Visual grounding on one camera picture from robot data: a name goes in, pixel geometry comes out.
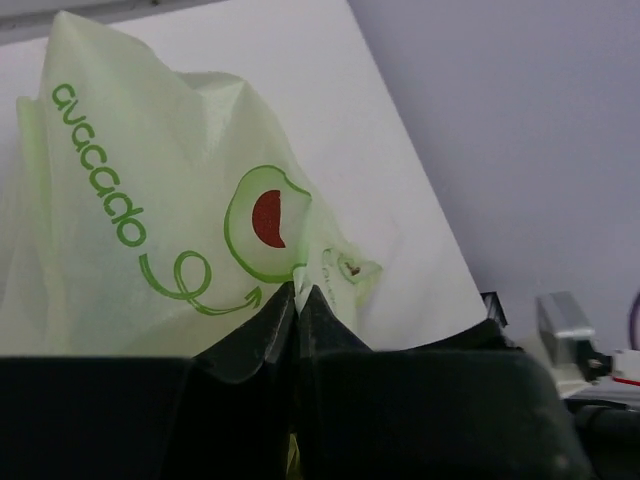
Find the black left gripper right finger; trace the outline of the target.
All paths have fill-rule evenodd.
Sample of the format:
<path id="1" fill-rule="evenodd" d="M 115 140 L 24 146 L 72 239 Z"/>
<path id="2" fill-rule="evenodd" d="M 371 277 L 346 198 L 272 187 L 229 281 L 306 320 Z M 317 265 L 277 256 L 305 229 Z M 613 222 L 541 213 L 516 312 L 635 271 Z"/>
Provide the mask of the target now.
<path id="1" fill-rule="evenodd" d="M 298 317 L 308 479 L 587 479 L 547 371 L 524 352 L 375 351 L 313 288 Z"/>

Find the light green plastic bag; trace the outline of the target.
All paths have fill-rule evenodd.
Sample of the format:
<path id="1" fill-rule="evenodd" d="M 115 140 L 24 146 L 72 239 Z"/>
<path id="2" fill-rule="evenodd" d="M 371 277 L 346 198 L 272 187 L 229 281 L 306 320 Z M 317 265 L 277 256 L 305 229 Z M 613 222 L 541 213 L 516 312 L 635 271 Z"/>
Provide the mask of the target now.
<path id="1" fill-rule="evenodd" d="M 379 264 L 342 234 L 244 79 L 178 73 L 62 12 L 1 204 L 5 355 L 194 356 L 285 283 L 348 327 Z"/>

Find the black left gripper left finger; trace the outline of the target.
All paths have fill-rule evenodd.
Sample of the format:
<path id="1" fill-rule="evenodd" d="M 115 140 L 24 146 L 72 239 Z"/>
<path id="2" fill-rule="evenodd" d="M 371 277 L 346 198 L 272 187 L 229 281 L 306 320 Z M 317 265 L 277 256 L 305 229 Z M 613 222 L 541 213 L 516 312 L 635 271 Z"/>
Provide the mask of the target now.
<path id="1" fill-rule="evenodd" d="M 5 357 L 5 479 L 282 479 L 293 287 L 192 358 Z"/>

